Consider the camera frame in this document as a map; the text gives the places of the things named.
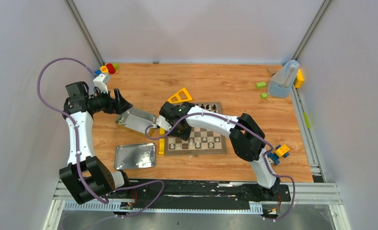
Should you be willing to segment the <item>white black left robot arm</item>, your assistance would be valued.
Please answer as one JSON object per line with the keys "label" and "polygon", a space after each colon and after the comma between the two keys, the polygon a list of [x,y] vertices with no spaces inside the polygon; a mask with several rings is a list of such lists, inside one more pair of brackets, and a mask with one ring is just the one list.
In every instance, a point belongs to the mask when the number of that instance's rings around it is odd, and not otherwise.
{"label": "white black left robot arm", "polygon": [[93,144],[93,115],[122,114],[132,108],[119,89],[102,92],[94,87],[94,94],[89,95],[88,85],[79,81],[66,85],[68,98],[64,103],[63,117],[70,133],[70,155],[67,166],[60,169],[59,177],[78,204],[93,199],[107,204],[105,197],[115,192],[126,198],[132,193],[132,184],[124,171],[111,172],[95,155]]}

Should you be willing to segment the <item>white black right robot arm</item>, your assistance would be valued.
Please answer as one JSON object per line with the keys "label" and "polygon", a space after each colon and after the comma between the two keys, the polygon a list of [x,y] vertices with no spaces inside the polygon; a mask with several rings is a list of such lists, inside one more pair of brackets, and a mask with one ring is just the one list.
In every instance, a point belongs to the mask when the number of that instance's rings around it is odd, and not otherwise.
{"label": "white black right robot arm", "polygon": [[166,102],[161,107],[155,124],[163,128],[167,136],[182,140],[188,140],[195,127],[229,138],[236,156],[250,163],[260,185],[261,197],[272,200],[278,195],[281,180],[268,162],[268,152],[273,146],[265,139],[262,129],[250,115],[222,115],[193,103],[173,105]]}

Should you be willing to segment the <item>wooden chess board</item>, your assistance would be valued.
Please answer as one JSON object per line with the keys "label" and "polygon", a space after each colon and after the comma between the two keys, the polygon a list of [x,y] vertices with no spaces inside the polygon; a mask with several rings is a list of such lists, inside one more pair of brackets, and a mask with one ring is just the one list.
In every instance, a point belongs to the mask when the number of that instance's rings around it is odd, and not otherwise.
{"label": "wooden chess board", "polygon": [[[207,137],[208,139],[208,142],[207,143],[202,143],[201,142],[201,149],[189,149],[189,140],[191,138],[197,138],[197,137],[201,137],[201,139],[203,137]],[[209,142],[209,137],[213,137],[214,138],[214,142],[213,145],[214,145],[214,148],[213,149],[210,149],[209,148],[209,144],[211,142]],[[177,155],[203,155],[203,154],[226,154],[227,153],[227,150],[226,150],[226,139],[225,139],[225,136],[223,135],[220,135],[219,133],[217,132],[214,132],[214,131],[211,131],[211,130],[208,130],[208,129],[205,129],[205,128],[202,128],[202,127],[194,127],[194,126],[191,126],[191,133],[190,133],[190,137],[187,141],[184,141],[182,139],[179,139],[179,138],[175,138],[175,142],[174,143],[170,143],[169,142],[169,138],[172,138],[172,137],[166,137],[165,138],[165,155],[166,156],[177,156]],[[221,142],[215,142],[215,138],[220,138],[221,139]],[[174,149],[169,149],[169,145],[170,144],[174,144],[176,146],[176,144],[181,144],[181,149],[176,149],[176,147]]]}

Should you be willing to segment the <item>yellow arch block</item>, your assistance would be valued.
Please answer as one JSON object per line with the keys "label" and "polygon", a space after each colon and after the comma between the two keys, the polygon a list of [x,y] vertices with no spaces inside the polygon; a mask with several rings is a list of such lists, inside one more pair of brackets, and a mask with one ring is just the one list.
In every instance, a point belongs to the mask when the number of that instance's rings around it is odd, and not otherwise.
{"label": "yellow arch block", "polygon": [[159,155],[164,155],[165,154],[165,139],[159,139]]}

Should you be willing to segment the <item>yellow triangle frame block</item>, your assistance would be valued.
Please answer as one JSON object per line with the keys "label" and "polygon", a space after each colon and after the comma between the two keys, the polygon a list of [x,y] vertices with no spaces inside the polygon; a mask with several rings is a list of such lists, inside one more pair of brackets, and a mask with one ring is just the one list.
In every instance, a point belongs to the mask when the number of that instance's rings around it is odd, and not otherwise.
{"label": "yellow triangle frame block", "polygon": [[182,102],[191,102],[193,101],[193,98],[188,90],[183,87],[177,93],[174,93],[167,101],[172,104],[177,104]]}

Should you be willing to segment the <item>gold tin with white pieces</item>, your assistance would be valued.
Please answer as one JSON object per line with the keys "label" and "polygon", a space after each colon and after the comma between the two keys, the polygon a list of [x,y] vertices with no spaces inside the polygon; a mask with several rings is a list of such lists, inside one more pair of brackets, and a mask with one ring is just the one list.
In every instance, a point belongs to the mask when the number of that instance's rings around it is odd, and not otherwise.
{"label": "gold tin with white pieces", "polygon": [[144,110],[130,108],[124,113],[118,115],[115,119],[115,123],[119,127],[127,128],[135,132],[145,134],[146,128],[154,124],[156,118],[156,115]]}

